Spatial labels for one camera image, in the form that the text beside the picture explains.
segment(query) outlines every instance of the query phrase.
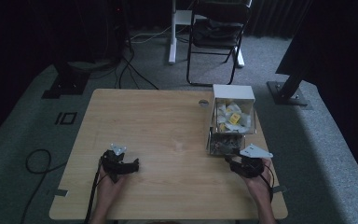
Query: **hand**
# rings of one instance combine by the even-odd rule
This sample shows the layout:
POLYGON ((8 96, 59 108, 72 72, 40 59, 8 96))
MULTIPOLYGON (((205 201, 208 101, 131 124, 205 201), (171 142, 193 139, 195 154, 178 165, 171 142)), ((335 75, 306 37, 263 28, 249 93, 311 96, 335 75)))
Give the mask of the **hand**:
MULTIPOLYGON (((268 168, 271 165, 271 161, 262 159, 265 166, 268 168)), ((270 182, 271 175, 269 174, 269 169, 265 167, 263 173, 261 174, 270 182)), ((258 218, 260 219, 260 224, 275 224, 275 217, 272 212, 272 206, 269 197, 269 185, 260 177, 246 178, 241 176, 245 181, 246 186, 248 187, 249 193, 254 199, 257 205, 258 218)))
POLYGON ((127 176, 122 175, 115 184, 104 171, 103 167, 101 167, 97 189, 97 203, 91 218, 92 224, 105 223, 109 209, 121 192, 126 179, 127 176))
MULTIPOLYGON (((262 159, 265 166, 263 173, 261 174, 269 183, 271 180, 271 175, 269 173, 269 167, 271 165, 271 161, 262 159)), ((269 185, 260 177, 254 177, 254 178, 246 178, 244 176, 241 176, 242 179, 245 181, 246 186, 248 187, 249 193, 253 197, 253 199, 257 201, 268 201, 270 202, 269 197, 269 185)))

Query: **black chair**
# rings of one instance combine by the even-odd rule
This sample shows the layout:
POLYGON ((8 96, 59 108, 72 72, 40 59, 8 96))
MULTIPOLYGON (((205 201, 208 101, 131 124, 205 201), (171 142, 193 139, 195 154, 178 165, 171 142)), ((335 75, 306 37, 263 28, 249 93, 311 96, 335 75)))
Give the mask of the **black chair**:
POLYGON ((191 54, 215 54, 226 55, 228 61, 234 54, 234 63, 231 78, 227 85, 231 84, 237 65, 242 35, 251 16, 251 10, 247 1, 211 1, 196 0, 191 13, 190 36, 187 51, 186 79, 190 85, 208 86, 213 84, 197 83, 190 80, 191 54), (192 46, 200 49, 224 49, 214 51, 193 51, 192 46))

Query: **wooden table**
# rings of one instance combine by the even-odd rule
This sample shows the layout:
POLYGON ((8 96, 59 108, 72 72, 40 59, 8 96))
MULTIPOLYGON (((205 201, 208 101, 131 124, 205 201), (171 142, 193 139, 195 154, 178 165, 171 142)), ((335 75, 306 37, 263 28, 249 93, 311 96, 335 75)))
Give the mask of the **wooden table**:
MULTIPOLYGON (((96 90, 59 186, 68 194, 55 196, 50 217, 85 218, 98 159, 115 143, 128 148, 124 162, 139 158, 140 170, 130 175, 108 218, 257 218, 243 180, 223 158, 206 153, 208 109, 199 100, 212 97, 211 91, 96 90)), ((250 143, 267 149, 258 120, 257 134, 246 136, 250 143)), ((287 216, 281 193, 272 206, 276 218, 287 216)))

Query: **transparent box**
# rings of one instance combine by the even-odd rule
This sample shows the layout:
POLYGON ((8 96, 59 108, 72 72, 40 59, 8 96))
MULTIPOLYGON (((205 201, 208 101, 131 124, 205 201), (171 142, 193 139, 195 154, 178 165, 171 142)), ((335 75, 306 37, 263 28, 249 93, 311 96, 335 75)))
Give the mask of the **transparent box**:
POLYGON ((209 154, 225 155, 244 147, 245 135, 256 133, 254 103, 251 86, 213 85, 205 125, 209 154))

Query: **small objects in box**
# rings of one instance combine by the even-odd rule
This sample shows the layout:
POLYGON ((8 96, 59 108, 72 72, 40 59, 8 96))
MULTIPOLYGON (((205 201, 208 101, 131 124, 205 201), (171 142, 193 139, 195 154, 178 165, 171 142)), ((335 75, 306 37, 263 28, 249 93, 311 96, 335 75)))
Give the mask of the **small objects in box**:
POLYGON ((219 133, 247 133, 252 127, 251 115, 233 100, 216 99, 215 115, 219 133))
POLYGON ((241 134, 213 133, 209 153, 212 155, 232 154, 234 149, 240 149, 243 136, 241 134))

